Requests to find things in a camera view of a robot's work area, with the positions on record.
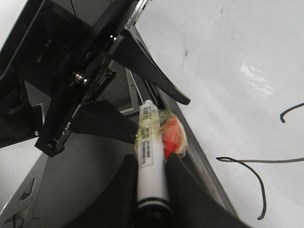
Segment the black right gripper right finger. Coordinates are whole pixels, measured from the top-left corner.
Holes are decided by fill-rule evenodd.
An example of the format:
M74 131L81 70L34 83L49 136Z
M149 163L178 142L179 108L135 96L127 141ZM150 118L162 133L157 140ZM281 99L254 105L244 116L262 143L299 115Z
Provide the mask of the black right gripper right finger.
M195 180L181 158L171 154L165 164L176 228L248 228L221 207Z

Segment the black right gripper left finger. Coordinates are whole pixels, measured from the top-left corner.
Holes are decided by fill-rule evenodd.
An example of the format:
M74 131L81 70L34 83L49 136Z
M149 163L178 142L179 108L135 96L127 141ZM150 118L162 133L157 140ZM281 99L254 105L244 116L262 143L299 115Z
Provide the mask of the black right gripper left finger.
M131 228L136 202L138 163L128 154L97 199L66 228Z

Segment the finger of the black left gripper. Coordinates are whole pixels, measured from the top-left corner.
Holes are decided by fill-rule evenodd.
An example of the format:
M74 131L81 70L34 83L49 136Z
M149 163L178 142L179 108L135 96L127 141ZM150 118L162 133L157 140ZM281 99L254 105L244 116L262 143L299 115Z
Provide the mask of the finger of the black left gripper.
M98 135L131 144L134 143L137 129L136 123L106 100L81 106L71 123L74 133Z
M190 103L190 99L158 67L140 39L124 29L112 40L109 54L114 61L155 85L175 101L183 105Z

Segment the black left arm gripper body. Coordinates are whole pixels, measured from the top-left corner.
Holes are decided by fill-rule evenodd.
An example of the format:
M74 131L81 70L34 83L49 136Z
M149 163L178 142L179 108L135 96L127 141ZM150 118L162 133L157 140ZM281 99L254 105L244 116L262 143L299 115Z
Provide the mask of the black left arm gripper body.
M50 157L64 150L79 108L115 78L112 38L138 2L116 0L93 26L51 0L28 0L0 52L0 145L31 139Z

